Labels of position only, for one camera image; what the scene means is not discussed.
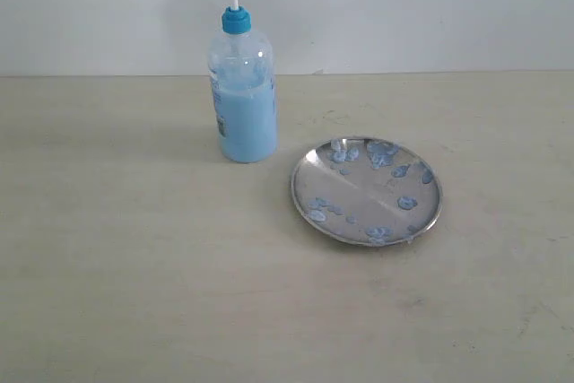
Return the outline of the round steel plate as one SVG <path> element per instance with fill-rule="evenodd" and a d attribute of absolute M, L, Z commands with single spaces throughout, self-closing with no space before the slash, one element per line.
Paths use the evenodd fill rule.
<path fill-rule="evenodd" d="M 292 202 L 314 229 L 345 244 L 410 243 L 439 219 L 443 193 L 431 166 L 382 138 L 335 137 L 301 157 Z"/>

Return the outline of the blue soap pump bottle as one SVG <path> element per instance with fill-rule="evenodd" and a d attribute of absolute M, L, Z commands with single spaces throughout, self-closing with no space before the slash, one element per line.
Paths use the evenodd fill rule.
<path fill-rule="evenodd" d="M 207 64 L 223 155 L 241 163 L 271 156 L 278 144 L 273 48 L 239 0 L 224 10 Z"/>

